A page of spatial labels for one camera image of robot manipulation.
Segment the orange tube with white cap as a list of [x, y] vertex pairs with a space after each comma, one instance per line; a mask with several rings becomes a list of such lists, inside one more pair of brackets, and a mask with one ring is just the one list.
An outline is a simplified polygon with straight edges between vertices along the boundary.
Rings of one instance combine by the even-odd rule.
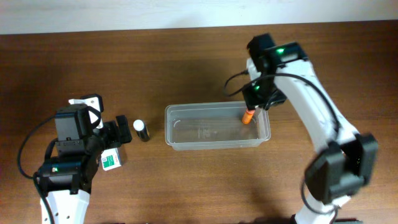
[[243, 124], [249, 124], [252, 120], [252, 117], [254, 116], [255, 110], [246, 110], [243, 117], [242, 117], [242, 123]]

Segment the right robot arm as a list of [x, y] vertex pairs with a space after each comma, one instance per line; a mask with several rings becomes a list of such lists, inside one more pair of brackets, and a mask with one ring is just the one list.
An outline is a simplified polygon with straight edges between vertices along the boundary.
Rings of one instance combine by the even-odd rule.
[[312, 140], [316, 157], [300, 187], [303, 208], [292, 223], [339, 223], [338, 210], [370, 183], [378, 143], [361, 134], [339, 112], [301, 46], [276, 45], [270, 34], [247, 44], [251, 81], [242, 93], [249, 110], [290, 101]]

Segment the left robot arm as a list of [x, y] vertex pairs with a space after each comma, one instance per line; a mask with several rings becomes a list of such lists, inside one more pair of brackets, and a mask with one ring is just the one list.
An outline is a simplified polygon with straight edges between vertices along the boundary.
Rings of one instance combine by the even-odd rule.
[[55, 117], [57, 138], [34, 174], [42, 223], [83, 223], [98, 169], [121, 166], [118, 149], [132, 140], [127, 118], [117, 116], [100, 129], [91, 125], [88, 118]]

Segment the dark bottle with white cap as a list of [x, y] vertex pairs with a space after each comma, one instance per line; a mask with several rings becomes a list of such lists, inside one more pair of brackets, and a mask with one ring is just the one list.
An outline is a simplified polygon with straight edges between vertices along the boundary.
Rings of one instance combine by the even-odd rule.
[[141, 141], [147, 142], [150, 140], [149, 132], [143, 120], [141, 119], [135, 120], [133, 122], [133, 128], [136, 131], [136, 134]]

